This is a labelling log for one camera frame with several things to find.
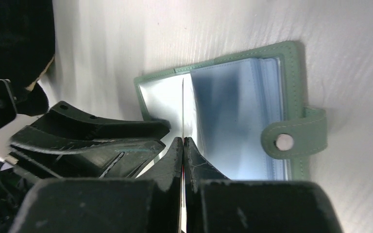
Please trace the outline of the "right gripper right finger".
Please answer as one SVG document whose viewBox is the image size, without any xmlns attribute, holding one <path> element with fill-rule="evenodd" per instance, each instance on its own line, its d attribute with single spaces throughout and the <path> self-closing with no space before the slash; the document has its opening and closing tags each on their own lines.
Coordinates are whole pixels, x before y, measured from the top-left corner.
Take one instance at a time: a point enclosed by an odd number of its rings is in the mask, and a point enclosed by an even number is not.
<svg viewBox="0 0 373 233">
<path fill-rule="evenodd" d="M 184 140 L 189 233 L 340 233 L 323 189 L 306 181 L 233 181 Z"/>
</svg>

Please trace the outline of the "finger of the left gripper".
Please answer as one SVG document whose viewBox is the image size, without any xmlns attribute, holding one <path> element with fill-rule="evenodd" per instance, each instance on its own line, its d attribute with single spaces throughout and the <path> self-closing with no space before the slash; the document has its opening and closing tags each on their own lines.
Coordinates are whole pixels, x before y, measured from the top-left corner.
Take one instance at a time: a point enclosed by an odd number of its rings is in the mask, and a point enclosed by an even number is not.
<svg viewBox="0 0 373 233">
<path fill-rule="evenodd" d="M 65 101 L 55 104 L 32 127 L 63 138 L 95 140 L 114 138 L 161 139 L 170 132 L 162 121 L 126 121 L 94 116 Z"/>
<path fill-rule="evenodd" d="M 164 148 L 155 138 L 75 140 L 24 127 L 10 140 L 17 167 L 44 178 L 135 178 Z"/>
</svg>

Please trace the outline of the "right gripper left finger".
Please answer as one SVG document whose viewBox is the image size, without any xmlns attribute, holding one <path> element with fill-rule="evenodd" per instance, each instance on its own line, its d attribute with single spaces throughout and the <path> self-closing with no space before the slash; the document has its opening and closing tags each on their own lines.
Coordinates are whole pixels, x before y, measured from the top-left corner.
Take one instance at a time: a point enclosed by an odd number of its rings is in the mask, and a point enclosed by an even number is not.
<svg viewBox="0 0 373 233">
<path fill-rule="evenodd" d="M 45 179 L 27 193 L 12 233 L 178 233 L 183 141 L 136 179 Z"/>
</svg>

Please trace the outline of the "green leather card holder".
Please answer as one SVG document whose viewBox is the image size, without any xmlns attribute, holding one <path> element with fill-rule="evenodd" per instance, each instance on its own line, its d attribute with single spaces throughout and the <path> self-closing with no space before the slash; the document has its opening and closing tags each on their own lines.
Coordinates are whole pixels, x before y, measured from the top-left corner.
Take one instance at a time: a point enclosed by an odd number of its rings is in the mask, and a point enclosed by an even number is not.
<svg viewBox="0 0 373 233">
<path fill-rule="evenodd" d="M 327 143 L 324 109 L 305 103 L 299 43 L 285 41 L 143 75 L 134 85 L 144 120 L 162 120 L 169 146 L 185 137 L 232 180 L 309 180 Z"/>
</svg>

